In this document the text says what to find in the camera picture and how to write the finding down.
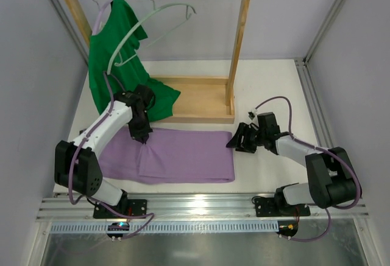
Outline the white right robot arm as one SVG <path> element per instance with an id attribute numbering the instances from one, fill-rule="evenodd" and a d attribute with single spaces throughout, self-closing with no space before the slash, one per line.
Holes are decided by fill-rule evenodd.
<path id="1" fill-rule="evenodd" d="M 293 160 L 307 172 L 306 183 L 276 189 L 274 202 L 279 211 L 308 204 L 321 209 L 349 209 L 358 203 L 361 186 L 344 149 L 316 147 L 282 132 L 272 112 L 258 114 L 256 118 L 256 124 L 240 123 L 226 146 L 246 153 L 255 153 L 263 147 L 274 155 Z"/>

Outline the purple trousers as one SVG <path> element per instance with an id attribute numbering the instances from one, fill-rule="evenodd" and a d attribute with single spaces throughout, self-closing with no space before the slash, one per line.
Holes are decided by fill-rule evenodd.
<path id="1" fill-rule="evenodd" d="M 230 183 L 235 180 L 228 131 L 155 128 L 142 144 L 120 129 L 102 151 L 99 165 L 106 178 L 144 184 Z"/>

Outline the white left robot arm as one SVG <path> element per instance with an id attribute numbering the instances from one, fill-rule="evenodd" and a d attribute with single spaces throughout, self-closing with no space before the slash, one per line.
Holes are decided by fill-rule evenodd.
<path id="1" fill-rule="evenodd" d="M 152 129 L 147 111 L 154 106 L 155 94 L 147 86 L 134 91 L 111 93 L 111 101 L 98 119 L 71 142 L 60 141 L 55 148 L 54 181 L 66 187 L 68 193 L 96 201 L 98 211 L 128 218 L 127 192 L 110 184 L 102 175 L 100 154 L 124 126 L 131 139 L 145 144 Z"/>

